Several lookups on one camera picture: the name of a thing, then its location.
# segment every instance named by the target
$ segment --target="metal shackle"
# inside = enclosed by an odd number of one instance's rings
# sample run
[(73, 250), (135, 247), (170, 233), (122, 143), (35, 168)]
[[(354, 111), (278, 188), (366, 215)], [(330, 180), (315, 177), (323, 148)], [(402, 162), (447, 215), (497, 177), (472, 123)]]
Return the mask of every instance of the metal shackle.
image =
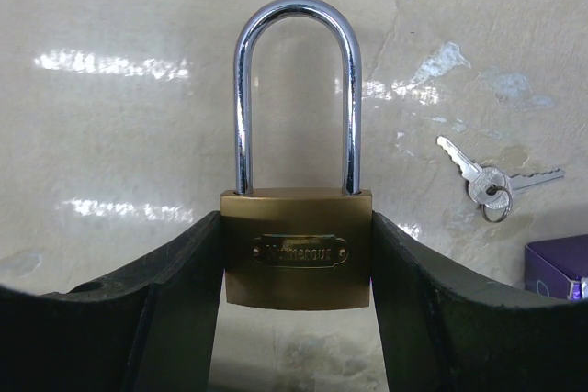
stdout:
[(343, 193), (359, 190), (361, 146), (361, 54), (347, 19), (321, 0), (276, 0), (257, 11), (237, 40), (234, 58), (234, 122), (237, 195), (253, 192), (251, 146), (251, 65), (255, 43), (273, 23), (286, 17), (310, 17), (335, 35), (343, 58)]

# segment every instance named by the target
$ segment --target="padlock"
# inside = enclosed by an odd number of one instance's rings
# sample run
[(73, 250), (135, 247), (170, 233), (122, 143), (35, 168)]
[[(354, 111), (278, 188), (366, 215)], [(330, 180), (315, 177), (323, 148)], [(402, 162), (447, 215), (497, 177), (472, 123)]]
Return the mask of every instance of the padlock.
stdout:
[[(251, 64), (255, 42), (285, 17), (311, 17), (343, 56), (342, 188), (253, 189)], [(234, 56), (236, 190), (220, 196), (229, 303), (326, 310), (369, 305), (371, 192), (360, 190), (361, 55), (345, 17), (320, 0), (276, 0), (255, 13)]]

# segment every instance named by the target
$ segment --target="purple box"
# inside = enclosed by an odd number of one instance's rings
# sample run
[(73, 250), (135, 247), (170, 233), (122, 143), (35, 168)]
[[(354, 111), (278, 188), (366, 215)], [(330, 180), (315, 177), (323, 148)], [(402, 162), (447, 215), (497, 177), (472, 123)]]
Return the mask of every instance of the purple box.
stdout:
[(525, 289), (568, 300), (588, 298), (588, 235), (527, 244)]

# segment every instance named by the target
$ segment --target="key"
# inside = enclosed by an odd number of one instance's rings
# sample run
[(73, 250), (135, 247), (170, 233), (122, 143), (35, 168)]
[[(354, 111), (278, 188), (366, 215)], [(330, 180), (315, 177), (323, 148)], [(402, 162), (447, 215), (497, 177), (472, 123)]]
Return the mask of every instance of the key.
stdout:
[[(513, 196), (520, 195), (522, 192), (527, 190), (529, 187), (533, 187), (535, 185), (550, 183), (551, 181), (556, 181), (558, 179), (562, 179), (566, 175), (565, 170), (563, 169), (556, 169), (551, 172), (546, 172), (544, 174), (517, 174), (513, 177), (506, 175), (506, 188), (508, 188)], [(494, 201), (485, 204), (487, 208), (491, 208), (493, 210), (502, 210), (508, 206), (508, 195), (504, 192), (500, 193), (499, 197), (496, 198)]]
[(451, 160), (458, 165), (461, 176), (468, 181), (468, 195), (477, 204), (490, 204), (501, 195), (489, 194), (493, 185), (503, 186), (507, 183), (504, 172), (496, 167), (482, 167), (471, 161), (465, 153), (446, 137), (438, 137), (437, 144), (447, 152)]

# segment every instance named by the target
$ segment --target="lock body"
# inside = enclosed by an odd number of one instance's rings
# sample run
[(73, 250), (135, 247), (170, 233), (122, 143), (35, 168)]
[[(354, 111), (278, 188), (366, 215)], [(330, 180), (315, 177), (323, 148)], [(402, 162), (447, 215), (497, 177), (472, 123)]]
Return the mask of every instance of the lock body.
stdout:
[(259, 188), (220, 196), (229, 303), (325, 310), (369, 305), (372, 196)]

